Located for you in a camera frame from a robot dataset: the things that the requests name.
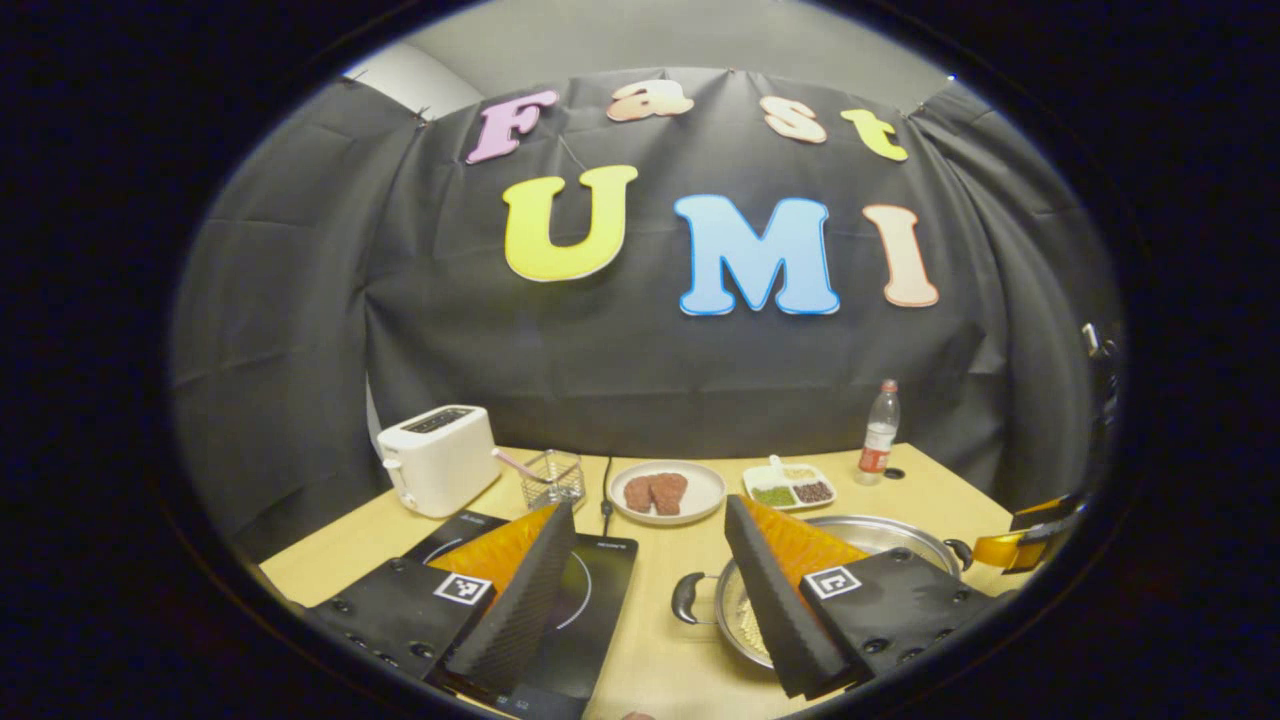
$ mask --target yellow letter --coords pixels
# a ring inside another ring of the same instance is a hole
[[[888,261],[884,299],[899,307],[928,307],[938,301],[938,288],[924,273],[920,243],[915,240],[915,213],[896,205],[868,205],[863,215],[876,223]]]
[[[644,79],[613,91],[616,102],[604,111],[611,120],[625,123],[649,115],[687,113],[694,101],[685,97],[685,88],[673,79]]]
[[[631,165],[605,165],[582,173],[591,188],[591,229],[571,247],[552,245],[552,199],[564,188],[561,178],[518,182],[502,193],[507,215],[507,264],[536,282],[571,281],[604,268],[622,250],[626,233],[627,183],[640,173]]]
[[[769,95],[760,99],[760,108],[764,108],[764,122],[782,137],[814,143],[827,140],[827,131],[814,122],[817,113],[804,102]]]
[[[870,110],[845,110],[840,117],[854,123],[858,137],[863,138],[872,152],[899,163],[906,160],[906,150],[888,141],[890,135],[896,135],[893,126],[881,120]]]

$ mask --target blue letter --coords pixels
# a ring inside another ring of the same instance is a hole
[[[827,206],[788,197],[778,202],[756,237],[737,206],[722,195],[690,195],[676,201],[676,214],[689,220],[694,287],[680,299],[690,315],[724,315],[733,296],[724,291],[721,264],[733,277],[751,310],[764,307],[769,288],[786,268],[782,291],[774,301],[792,315],[829,315],[840,309],[840,296],[827,279],[827,254],[822,223]]]

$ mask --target power cord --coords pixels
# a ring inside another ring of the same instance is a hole
[[[609,468],[613,468],[613,456],[604,464],[604,479],[600,480],[600,489],[604,500],[600,501],[600,515],[604,515],[604,532],[600,537],[609,537],[609,516],[613,515],[613,503],[609,502]]]

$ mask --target stainless steel pot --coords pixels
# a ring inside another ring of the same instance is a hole
[[[960,579],[960,573],[968,570],[969,565],[973,564],[973,553],[963,541],[940,541],[919,528],[897,520],[868,515],[829,515],[813,518],[808,523],[872,555],[895,547],[905,547],[956,579]],[[692,614],[698,583],[707,578],[717,579],[714,623],[699,620]],[[676,618],[691,625],[719,625],[721,633],[739,652],[764,667],[773,667],[769,652],[759,639],[755,614],[751,610],[751,601],[746,597],[742,575],[732,560],[719,575],[690,573],[681,578],[671,594],[671,611]]]

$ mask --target black pot handle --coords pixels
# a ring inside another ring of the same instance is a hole
[[[694,600],[698,597],[698,582],[703,578],[718,578],[707,573],[690,573],[676,583],[676,589],[671,593],[671,611],[682,621],[690,625],[714,625],[710,620],[694,618]]]
[[[960,559],[960,562],[964,564],[964,566],[960,568],[961,571],[973,568],[973,548],[969,547],[969,543],[952,538],[942,541],[942,544],[950,547],[951,551],[956,553],[956,557]]]

